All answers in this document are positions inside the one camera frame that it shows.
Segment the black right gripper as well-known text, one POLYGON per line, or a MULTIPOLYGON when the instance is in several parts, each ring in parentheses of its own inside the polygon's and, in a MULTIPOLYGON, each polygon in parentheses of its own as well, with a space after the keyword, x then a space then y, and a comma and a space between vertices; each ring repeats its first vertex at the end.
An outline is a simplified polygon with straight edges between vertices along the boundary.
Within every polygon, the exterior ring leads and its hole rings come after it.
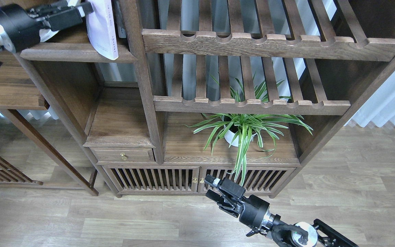
POLYGON ((255 195, 244 197, 245 188, 232 180, 221 180, 207 175, 204 183, 222 194, 208 190, 206 197, 216 202, 222 211, 238 218, 242 224, 251 228, 252 232, 268 232, 272 230, 273 225, 281 224, 280 216, 270 213, 268 202, 255 195))

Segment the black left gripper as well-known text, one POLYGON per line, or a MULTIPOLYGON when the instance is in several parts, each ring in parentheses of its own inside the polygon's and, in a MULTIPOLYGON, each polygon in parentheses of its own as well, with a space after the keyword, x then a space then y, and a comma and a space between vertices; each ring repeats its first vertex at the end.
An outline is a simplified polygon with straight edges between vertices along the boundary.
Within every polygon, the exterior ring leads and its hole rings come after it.
POLYGON ((64 30, 81 24, 92 12, 92 4, 81 0, 60 0, 27 10, 14 3, 1 6, 0 49, 21 52, 40 42, 40 29, 64 30))

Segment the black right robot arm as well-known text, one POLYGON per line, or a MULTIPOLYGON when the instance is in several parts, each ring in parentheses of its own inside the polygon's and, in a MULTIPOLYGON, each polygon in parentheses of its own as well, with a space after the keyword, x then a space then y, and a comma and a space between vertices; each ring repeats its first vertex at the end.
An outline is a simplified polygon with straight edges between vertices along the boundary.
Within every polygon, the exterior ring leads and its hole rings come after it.
POLYGON ((218 190, 208 190, 206 196, 215 201, 222 211, 238 218, 254 234, 272 239, 280 247, 315 247, 317 243, 325 247, 355 247, 356 244, 338 231, 316 219, 313 224, 299 222, 294 225, 281 221, 277 214, 270 212, 270 204, 255 195, 245 197, 245 188, 227 178, 219 179, 207 175, 201 179, 218 190))

